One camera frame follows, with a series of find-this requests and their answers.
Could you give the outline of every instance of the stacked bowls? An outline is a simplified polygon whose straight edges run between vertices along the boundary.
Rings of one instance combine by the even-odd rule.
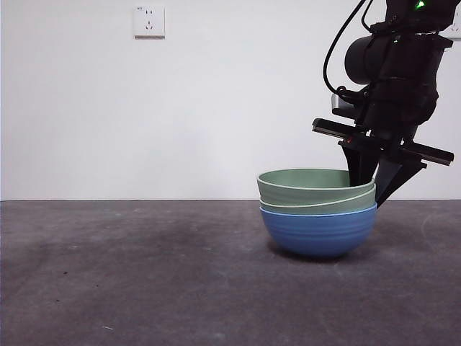
[[[338,257],[365,241],[375,223],[376,185],[351,187],[348,171],[285,169],[258,177],[261,213],[282,248]]]

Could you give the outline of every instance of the gray floor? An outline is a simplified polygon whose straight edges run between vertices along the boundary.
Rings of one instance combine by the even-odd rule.
[[[312,261],[258,203],[2,203],[2,346],[461,345],[461,202]]]

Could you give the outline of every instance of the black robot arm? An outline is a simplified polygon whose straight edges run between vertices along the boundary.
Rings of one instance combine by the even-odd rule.
[[[365,1],[360,1],[349,16],[328,52],[324,77],[335,94],[333,114],[353,119],[355,126],[316,119],[313,130],[341,139],[352,185],[369,182],[377,172],[378,205],[426,168],[422,161],[448,166],[455,159],[452,153],[414,143],[413,139],[418,126],[436,108],[437,71],[444,50],[453,44],[439,31],[453,23],[460,2],[387,0],[385,21],[372,25],[371,36],[356,40],[346,54],[349,78],[364,85],[358,92],[343,86],[334,89],[326,69],[339,36]]]

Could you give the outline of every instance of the electrical socket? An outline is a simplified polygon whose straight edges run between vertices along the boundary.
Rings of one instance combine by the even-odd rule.
[[[165,38],[165,7],[138,6],[133,11],[135,38]]]
[[[461,6],[456,8],[455,20],[446,30],[440,32],[440,35],[451,39],[461,39]]]

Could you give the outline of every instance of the white wall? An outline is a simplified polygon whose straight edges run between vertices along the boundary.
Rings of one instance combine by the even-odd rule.
[[[134,40],[131,11],[148,3],[2,0],[3,199],[256,198],[259,172],[345,168],[311,123],[335,118],[323,58],[357,2],[165,0],[166,39]],[[363,35],[356,23],[341,41],[335,85]],[[444,57],[417,136],[458,153],[460,56]],[[461,198],[460,175],[431,164],[395,197]]]

